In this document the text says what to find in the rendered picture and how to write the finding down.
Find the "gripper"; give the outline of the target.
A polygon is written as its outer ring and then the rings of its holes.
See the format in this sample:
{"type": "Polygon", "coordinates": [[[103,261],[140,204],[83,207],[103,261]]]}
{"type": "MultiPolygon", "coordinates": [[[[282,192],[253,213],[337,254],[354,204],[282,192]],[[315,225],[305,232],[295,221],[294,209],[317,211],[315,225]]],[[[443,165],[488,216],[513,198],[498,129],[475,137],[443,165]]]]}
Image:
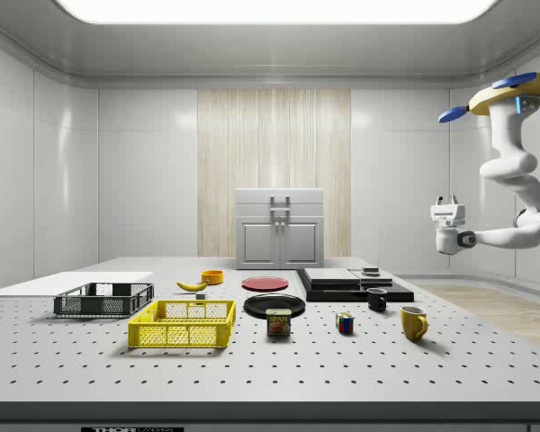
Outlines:
{"type": "Polygon", "coordinates": [[[430,207],[431,219],[437,230],[465,224],[465,205],[460,204],[456,197],[451,195],[450,203],[442,203],[443,197],[438,196],[436,203],[430,207]]]}

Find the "black mug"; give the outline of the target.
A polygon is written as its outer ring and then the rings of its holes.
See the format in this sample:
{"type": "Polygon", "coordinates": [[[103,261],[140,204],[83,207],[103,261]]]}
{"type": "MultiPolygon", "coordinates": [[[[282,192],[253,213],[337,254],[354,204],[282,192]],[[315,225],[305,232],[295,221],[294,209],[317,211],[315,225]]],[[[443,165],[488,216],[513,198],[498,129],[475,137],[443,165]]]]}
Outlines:
{"type": "Polygon", "coordinates": [[[387,306],[387,291],[383,288],[368,288],[368,307],[372,311],[383,312],[387,306]]]}

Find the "yellow mug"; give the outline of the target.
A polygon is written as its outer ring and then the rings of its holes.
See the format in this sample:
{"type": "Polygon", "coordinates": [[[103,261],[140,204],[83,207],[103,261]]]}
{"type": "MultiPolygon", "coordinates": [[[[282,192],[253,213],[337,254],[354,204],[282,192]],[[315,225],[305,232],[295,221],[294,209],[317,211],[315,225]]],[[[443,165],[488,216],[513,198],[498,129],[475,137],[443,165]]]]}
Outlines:
{"type": "Polygon", "coordinates": [[[400,319],[403,333],[410,341],[420,341],[428,331],[427,313],[419,307],[402,306],[400,319]]]}

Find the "black stove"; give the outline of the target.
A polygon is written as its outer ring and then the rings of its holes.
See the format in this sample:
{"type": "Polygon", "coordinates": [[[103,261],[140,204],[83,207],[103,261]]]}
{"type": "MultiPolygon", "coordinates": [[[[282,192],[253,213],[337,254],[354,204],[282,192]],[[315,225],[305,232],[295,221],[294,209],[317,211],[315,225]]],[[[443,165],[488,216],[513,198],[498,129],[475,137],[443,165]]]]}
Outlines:
{"type": "Polygon", "coordinates": [[[414,301],[414,292],[390,277],[366,276],[358,269],[305,268],[297,274],[307,302],[366,302],[368,288],[386,290],[389,302],[414,301]]]}

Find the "white cabinet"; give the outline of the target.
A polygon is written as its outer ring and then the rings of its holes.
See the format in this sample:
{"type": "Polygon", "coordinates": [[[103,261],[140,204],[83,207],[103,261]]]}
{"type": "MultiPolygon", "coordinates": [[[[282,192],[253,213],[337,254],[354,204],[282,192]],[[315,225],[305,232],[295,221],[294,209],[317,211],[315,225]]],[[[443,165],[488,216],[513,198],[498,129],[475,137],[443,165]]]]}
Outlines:
{"type": "Polygon", "coordinates": [[[324,266],[322,188],[237,188],[236,267],[324,266]]]}

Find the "black plate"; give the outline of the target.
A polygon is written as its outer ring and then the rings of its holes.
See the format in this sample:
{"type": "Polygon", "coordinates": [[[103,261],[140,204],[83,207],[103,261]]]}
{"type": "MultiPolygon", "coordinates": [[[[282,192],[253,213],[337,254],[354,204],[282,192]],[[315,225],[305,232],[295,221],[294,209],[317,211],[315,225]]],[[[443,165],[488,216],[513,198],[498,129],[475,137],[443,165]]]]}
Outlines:
{"type": "Polygon", "coordinates": [[[305,302],[299,297],[279,293],[259,294],[244,301],[244,310],[253,317],[264,319],[268,309],[289,309],[294,318],[304,313],[305,302]]]}

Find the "red plate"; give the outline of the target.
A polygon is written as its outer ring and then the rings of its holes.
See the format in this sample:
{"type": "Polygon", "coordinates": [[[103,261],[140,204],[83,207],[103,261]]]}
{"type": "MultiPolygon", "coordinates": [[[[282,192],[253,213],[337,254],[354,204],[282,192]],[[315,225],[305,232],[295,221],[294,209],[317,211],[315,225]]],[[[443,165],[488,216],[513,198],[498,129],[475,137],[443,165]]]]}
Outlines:
{"type": "Polygon", "coordinates": [[[253,292],[277,292],[286,289],[289,282],[282,277],[254,276],[244,279],[242,287],[253,292]]]}

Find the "flat-sided can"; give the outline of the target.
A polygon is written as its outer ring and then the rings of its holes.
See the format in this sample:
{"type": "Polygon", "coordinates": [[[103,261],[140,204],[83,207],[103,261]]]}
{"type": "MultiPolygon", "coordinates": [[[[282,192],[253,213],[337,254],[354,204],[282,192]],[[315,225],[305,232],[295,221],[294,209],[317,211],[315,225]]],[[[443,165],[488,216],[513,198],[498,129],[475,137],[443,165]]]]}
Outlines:
{"type": "Polygon", "coordinates": [[[291,334],[292,311],[290,309],[266,309],[265,316],[269,337],[291,334]]]}

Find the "yellow basket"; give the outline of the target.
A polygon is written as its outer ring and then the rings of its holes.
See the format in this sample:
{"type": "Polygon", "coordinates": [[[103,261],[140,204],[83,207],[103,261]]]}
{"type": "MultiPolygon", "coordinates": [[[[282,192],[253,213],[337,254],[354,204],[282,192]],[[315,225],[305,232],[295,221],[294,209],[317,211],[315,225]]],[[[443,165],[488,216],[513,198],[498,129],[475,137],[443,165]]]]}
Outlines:
{"type": "Polygon", "coordinates": [[[157,300],[128,322],[130,347],[226,347],[234,300],[157,300]]]}

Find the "dark grey basket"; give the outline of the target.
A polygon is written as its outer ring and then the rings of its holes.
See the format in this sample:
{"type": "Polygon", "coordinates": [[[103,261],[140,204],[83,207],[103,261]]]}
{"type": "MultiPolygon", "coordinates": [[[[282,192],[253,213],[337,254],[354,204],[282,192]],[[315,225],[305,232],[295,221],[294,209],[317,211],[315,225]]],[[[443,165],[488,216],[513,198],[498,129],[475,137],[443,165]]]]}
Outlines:
{"type": "Polygon", "coordinates": [[[86,283],[54,297],[60,316],[130,316],[154,298],[153,283],[86,283]]]}

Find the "white board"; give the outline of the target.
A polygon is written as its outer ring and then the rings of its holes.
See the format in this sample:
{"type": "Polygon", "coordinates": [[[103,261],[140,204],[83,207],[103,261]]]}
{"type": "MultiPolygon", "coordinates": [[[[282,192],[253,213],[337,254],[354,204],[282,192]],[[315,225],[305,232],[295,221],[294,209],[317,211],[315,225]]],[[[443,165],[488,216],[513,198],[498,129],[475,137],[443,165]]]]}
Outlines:
{"type": "Polygon", "coordinates": [[[136,283],[152,272],[62,272],[0,289],[0,296],[56,296],[88,283],[136,283]]]}

